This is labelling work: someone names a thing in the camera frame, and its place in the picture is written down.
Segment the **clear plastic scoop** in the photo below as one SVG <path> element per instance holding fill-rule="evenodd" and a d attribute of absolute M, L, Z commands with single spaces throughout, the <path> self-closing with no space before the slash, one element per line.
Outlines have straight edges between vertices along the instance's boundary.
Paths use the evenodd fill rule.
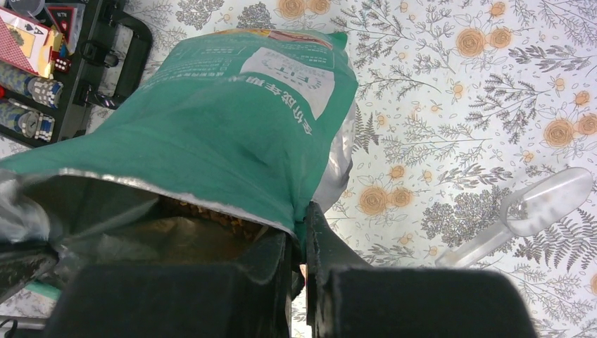
<path fill-rule="evenodd" d="M 593 176 L 568 168 L 504 198 L 498 220 L 456 250 L 438 257 L 440 268 L 468 268 L 514 237 L 534 236 L 580 207 L 591 193 Z"/>

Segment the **green dog food bag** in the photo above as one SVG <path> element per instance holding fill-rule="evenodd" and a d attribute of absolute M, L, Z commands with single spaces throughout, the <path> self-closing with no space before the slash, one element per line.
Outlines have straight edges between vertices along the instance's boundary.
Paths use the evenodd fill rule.
<path fill-rule="evenodd" d="M 1 160 L 1 243 L 48 244 L 53 276 L 97 263 L 230 259 L 266 232 L 305 254 L 352 167 L 358 81 L 342 32 L 182 40 L 91 134 Z"/>

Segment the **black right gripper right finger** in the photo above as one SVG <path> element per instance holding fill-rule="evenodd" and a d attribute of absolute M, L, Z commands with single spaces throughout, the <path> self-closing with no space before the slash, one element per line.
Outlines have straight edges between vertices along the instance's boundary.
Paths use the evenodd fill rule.
<path fill-rule="evenodd" d="M 305 224 L 307 323 L 314 337 L 332 337 L 333 298 L 328 291 L 332 271 L 370 264 L 333 231 L 319 204 L 309 203 Z"/>

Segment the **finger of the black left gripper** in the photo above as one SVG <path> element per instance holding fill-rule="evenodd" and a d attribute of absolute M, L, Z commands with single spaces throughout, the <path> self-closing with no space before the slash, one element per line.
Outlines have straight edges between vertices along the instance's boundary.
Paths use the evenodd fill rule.
<path fill-rule="evenodd" d="M 57 262 L 58 254 L 46 242 L 1 243 L 1 303 Z"/>

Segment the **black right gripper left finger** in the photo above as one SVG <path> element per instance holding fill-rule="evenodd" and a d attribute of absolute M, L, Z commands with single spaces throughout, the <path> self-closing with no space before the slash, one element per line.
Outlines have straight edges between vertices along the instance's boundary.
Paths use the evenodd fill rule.
<path fill-rule="evenodd" d="M 234 262 L 226 337 L 289 337 L 292 247 L 286 232 L 268 230 Z"/>

